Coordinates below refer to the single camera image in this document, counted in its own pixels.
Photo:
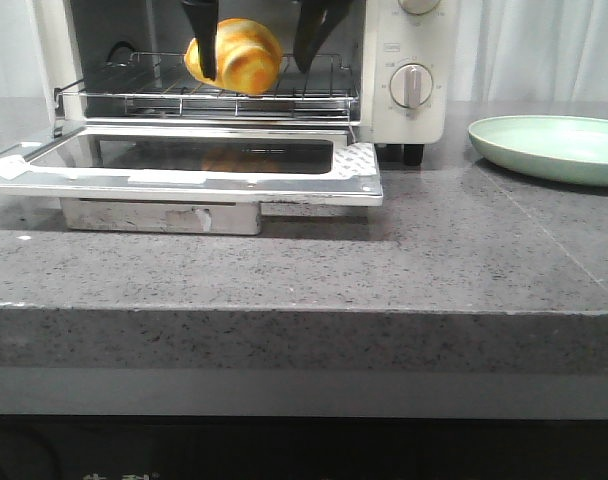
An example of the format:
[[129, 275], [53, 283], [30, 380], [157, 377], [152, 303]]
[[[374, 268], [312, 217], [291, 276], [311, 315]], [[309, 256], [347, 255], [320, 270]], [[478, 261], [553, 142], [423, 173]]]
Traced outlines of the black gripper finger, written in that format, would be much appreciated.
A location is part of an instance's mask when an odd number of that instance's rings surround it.
[[199, 62], [203, 75], [217, 78], [216, 35], [219, 20], [217, 0], [182, 0], [182, 8], [194, 33], [199, 48]]
[[351, 0], [304, 0], [293, 42], [293, 56], [302, 74], [310, 71], [320, 48], [348, 15]]

